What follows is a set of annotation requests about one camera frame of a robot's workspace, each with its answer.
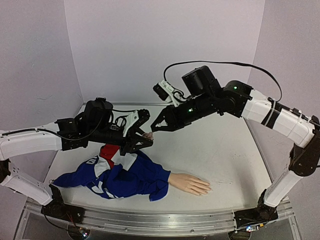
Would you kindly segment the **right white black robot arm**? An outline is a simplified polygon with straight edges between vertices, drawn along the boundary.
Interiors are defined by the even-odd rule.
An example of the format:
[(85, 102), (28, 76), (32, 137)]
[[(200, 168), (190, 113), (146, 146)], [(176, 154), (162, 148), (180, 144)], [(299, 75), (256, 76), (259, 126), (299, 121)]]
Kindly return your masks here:
[(300, 179), (312, 175), (318, 168), (320, 121), (316, 116), (308, 117), (238, 80), (222, 87), (206, 65), (185, 74), (182, 80), (190, 92), (187, 98), (166, 80), (153, 87), (159, 98), (169, 103), (151, 124), (153, 132), (174, 132), (211, 114), (228, 113), (260, 123), (293, 141), (290, 162), (262, 193), (260, 208), (276, 208)]

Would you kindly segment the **aluminium front rail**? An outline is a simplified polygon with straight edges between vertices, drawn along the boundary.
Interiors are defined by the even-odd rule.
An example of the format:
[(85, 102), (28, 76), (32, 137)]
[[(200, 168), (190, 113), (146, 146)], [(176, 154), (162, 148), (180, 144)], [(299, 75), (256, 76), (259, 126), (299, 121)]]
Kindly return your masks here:
[(246, 233), (240, 232), (235, 213), (256, 206), (256, 194), (212, 191), (197, 197), (171, 190), (155, 202), (142, 195), (106, 200), (84, 188), (66, 190), (62, 195), (67, 203), (84, 209), (79, 226), (89, 231), (91, 240), (225, 240), (229, 236), (250, 240), (301, 239), (288, 198), (278, 206), (277, 220)]

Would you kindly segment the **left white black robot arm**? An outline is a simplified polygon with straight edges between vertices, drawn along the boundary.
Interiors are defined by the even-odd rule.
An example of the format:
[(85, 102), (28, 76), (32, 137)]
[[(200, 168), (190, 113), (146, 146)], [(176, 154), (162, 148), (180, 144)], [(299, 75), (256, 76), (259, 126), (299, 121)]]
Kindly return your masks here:
[(57, 199), (59, 190), (18, 169), (10, 159), (42, 151), (68, 151), (86, 148), (89, 142), (119, 146), (125, 156), (153, 145), (143, 137), (141, 126), (150, 119), (147, 109), (124, 110), (114, 122), (114, 106), (98, 97), (86, 103), (74, 118), (58, 119), (32, 128), (0, 132), (0, 184), (19, 192), (42, 206), (47, 206), (56, 218), (64, 218), (67, 206)]

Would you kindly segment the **mannequin hand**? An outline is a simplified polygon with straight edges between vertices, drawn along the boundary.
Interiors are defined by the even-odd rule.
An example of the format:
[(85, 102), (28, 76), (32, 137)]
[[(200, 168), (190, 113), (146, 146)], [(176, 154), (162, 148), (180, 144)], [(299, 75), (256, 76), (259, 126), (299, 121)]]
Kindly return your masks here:
[(168, 177), (168, 183), (183, 192), (195, 196), (206, 195), (212, 190), (210, 183), (186, 173), (171, 172)]

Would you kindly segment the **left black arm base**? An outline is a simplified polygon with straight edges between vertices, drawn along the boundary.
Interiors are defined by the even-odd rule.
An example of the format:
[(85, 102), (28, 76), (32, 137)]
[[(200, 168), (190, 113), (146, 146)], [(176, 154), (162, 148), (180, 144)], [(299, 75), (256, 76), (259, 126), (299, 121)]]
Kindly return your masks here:
[(49, 184), (49, 187), (52, 192), (52, 200), (47, 205), (42, 206), (41, 213), (46, 217), (81, 224), (84, 219), (85, 209), (65, 203), (60, 190), (52, 184)]

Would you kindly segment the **blue red white jacket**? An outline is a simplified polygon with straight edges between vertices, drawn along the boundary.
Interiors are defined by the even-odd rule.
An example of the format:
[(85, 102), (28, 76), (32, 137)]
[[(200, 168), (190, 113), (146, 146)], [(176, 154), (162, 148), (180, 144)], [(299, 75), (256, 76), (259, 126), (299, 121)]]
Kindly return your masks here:
[(62, 188), (86, 187), (104, 199), (147, 195), (154, 202), (167, 195), (170, 174), (140, 150), (121, 155), (119, 146), (105, 144), (97, 156), (52, 183)]

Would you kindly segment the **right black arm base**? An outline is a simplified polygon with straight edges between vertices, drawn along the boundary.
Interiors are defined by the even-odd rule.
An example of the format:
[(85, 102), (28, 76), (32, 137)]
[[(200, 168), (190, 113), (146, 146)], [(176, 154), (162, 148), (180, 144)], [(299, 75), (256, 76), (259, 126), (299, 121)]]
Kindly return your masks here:
[(277, 207), (271, 207), (264, 203), (266, 189), (260, 195), (257, 206), (234, 212), (234, 220), (237, 229), (244, 229), (249, 226), (266, 224), (278, 219)]

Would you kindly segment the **clear nail polish bottle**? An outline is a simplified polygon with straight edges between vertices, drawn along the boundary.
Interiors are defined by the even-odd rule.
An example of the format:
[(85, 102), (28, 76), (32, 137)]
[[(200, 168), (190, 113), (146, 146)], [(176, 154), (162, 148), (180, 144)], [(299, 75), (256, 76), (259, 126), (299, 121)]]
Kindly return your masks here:
[(146, 139), (151, 140), (151, 141), (154, 140), (153, 133), (144, 132), (144, 133), (142, 134), (142, 136), (143, 136), (144, 138), (146, 138)]

